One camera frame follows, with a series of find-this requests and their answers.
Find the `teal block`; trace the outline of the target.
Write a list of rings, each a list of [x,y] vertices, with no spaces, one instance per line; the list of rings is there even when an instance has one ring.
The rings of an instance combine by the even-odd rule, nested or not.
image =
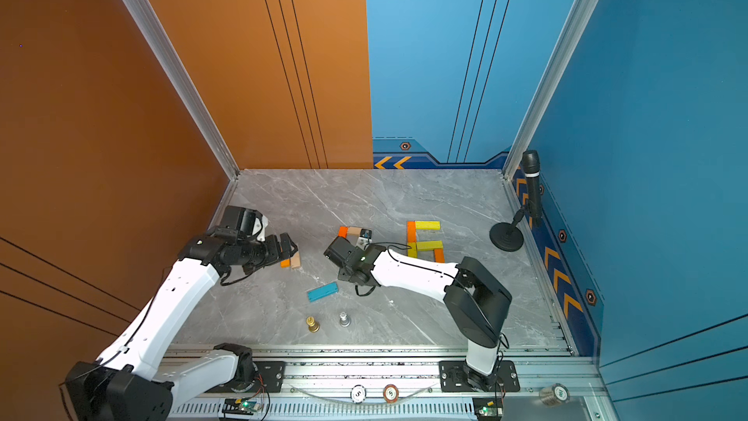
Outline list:
[[[339,292],[339,286],[336,283],[330,283],[307,292],[309,302],[317,302],[323,298],[329,297]]]

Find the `yellow block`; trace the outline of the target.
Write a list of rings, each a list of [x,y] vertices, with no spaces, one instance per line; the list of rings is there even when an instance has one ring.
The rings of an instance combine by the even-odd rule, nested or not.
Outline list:
[[[415,243],[417,251],[436,251],[444,249],[442,241],[419,241]]]
[[[417,251],[417,244],[416,243],[408,243],[407,244],[407,256],[412,258],[418,257],[418,251]]]
[[[416,230],[438,231],[441,229],[441,223],[437,220],[419,220],[414,222]]]

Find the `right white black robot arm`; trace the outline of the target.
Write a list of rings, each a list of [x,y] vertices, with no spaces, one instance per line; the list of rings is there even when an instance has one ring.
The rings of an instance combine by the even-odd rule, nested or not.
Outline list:
[[[390,245],[365,248],[335,238],[323,255],[338,267],[338,279],[356,287],[402,288],[445,305],[467,339],[463,373],[469,387],[499,387],[500,347],[512,294],[477,259],[440,263],[402,255]]]

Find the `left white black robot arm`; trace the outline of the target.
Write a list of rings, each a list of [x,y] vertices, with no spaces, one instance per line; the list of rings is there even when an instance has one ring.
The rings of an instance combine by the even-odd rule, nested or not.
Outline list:
[[[268,233],[258,210],[227,208],[220,222],[193,237],[179,252],[157,292],[95,362],[77,363],[60,383],[70,420],[165,420],[175,407],[219,386],[262,394],[267,388],[251,348],[221,343],[172,372],[159,366],[175,335],[215,285],[245,277],[298,254],[286,233]]]

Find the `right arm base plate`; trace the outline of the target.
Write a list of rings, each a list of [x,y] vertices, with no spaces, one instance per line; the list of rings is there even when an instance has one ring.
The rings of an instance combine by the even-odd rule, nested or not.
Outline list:
[[[494,392],[517,393],[521,390],[519,376],[512,361],[497,362],[489,375],[468,367],[466,361],[438,363],[440,387],[444,393]]]

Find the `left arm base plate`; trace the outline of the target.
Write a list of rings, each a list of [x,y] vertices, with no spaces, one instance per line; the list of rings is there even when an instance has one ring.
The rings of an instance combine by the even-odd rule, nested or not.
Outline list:
[[[208,390],[208,394],[256,394],[265,391],[270,394],[280,393],[286,373],[286,362],[284,361],[253,361],[253,379],[245,382],[243,379],[234,379],[224,384],[219,384]]]

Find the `pale cream wooden block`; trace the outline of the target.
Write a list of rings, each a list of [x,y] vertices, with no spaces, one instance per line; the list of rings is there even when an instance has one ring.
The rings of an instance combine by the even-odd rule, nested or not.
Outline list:
[[[301,253],[296,253],[291,259],[290,259],[290,268],[293,270],[298,270],[302,267],[301,263]]]

